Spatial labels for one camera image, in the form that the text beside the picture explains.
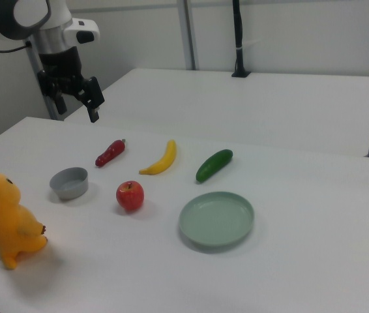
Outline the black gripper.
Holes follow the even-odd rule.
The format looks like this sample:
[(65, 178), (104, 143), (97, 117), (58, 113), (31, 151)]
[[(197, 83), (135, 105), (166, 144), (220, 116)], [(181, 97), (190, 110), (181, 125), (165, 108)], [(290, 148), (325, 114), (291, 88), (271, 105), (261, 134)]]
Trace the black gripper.
[(64, 95), (73, 96), (87, 107), (90, 122), (99, 120), (99, 106), (104, 96), (95, 77), (84, 78), (77, 48), (39, 55), (43, 69), (37, 73), (43, 95), (55, 103), (59, 115), (67, 112)]

